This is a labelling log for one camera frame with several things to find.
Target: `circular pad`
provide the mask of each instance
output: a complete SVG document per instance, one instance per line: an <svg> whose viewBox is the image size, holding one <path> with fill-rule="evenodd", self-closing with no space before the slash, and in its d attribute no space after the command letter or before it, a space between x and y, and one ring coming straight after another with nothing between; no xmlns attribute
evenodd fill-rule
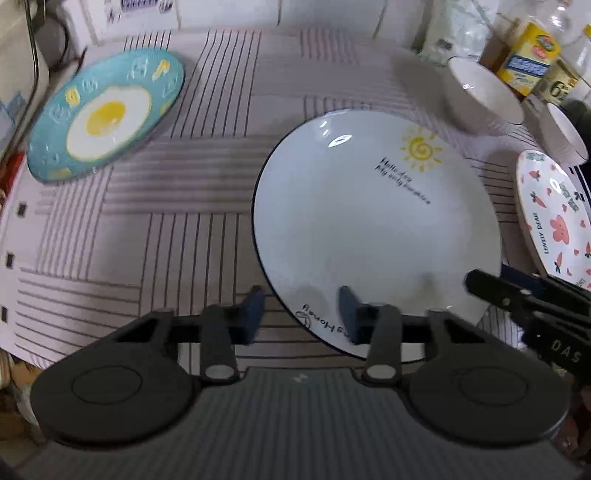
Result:
<svg viewBox="0 0 591 480"><path fill-rule="evenodd" d="M492 345L454 345L411 378L410 400L455 439L511 446L549 437L567 414L567 386L547 366Z"/></svg>
<svg viewBox="0 0 591 480"><path fill-rule="evenodd" d="M33 385L40 426L80 446L136 442L170 426L189 407L191 377L147 345L105 343L53 365Z"/></svg>

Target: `table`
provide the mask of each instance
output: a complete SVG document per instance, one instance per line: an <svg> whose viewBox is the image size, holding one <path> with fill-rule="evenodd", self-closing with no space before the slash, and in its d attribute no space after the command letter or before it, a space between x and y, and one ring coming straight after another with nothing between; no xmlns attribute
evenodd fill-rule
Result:
<svg viewBox="0 0 591 480"><path fill-rule="evenodd" d="M106 43L85 64L141 47L168 49L186 64L181 95L149 141L71 183L43 186L20 169L0 223L1 348L47 368L153 309L195 314L259 284L267 309L255 342L235 346L241 371L361 367L281 308L251 235L252 192L274 145L340 108L393 112L454 146L491 196L505 260L533 271L512 176L536 140L525 126L505 137L459 131L439 72L409 51L334 30L189 30ZM500 310L489 309L480 326L522 347ZM199 345L181 345L179 362L198 373Z"/></svg>

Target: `white plate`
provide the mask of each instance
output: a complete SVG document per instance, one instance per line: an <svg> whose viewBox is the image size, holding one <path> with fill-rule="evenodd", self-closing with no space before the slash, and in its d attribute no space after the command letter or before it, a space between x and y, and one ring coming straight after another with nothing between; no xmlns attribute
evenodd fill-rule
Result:
<svg viewBox="0 0 591 480"><path fill-rule="evenodd" d="M591 227L576 188L549 156L525 150L517 162L519 220L540 271L591 287Z"/></svg>
<svg viewBox="0 0 591 480"><path fill-rule="evenodd" d="M487 305L463 279L499 274L501 237L469 162L428 130L388 113L343 110L301 125L267 159L253 205L255 245L287 309L321 340L352 345L337 308L349 285L403 313L445 308L476 324ZM405 344L402 360L424 356Z"/></svg>

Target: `white bowl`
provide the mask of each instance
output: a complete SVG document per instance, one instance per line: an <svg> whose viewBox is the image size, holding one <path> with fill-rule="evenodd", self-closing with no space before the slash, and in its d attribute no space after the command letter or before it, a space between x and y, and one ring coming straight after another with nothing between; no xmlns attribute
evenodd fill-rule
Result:
<svg viewBox="0 0 591 480"><path fill-rule="evenodd" d="M444 86L452 116L471 133L500 137L523 122L523 110L510 88L474 61L450 58Z"/></svg>
<svg viewBox="0 0 591 480"><path fill-rule="evenodd" d="M542 143L552 160L567 166L582 165L589 159L587 147L568 117L553 103L540 115Z"/></svg>

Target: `plastic bottle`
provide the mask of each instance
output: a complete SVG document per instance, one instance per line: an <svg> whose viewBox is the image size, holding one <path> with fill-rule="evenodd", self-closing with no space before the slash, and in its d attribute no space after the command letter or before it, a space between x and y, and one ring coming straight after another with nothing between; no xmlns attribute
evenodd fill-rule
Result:
<svg viewBox="0 0 591 480"><path fill-rule="evenodd" d="M538 4L533 15L526 17L527 25L498 70L499 78L520 100L532 91L560 54L560 43L571 26L567 14L570 4L571 0Z"/></svg>
<svg viewBox="0 0 591 480"><path fill-rule="evenodd" d="M561 105L587 71L590 60L591 25L585 25L583 34L573 44L563 47L560 58L532 93L543 102Z"/></svg>

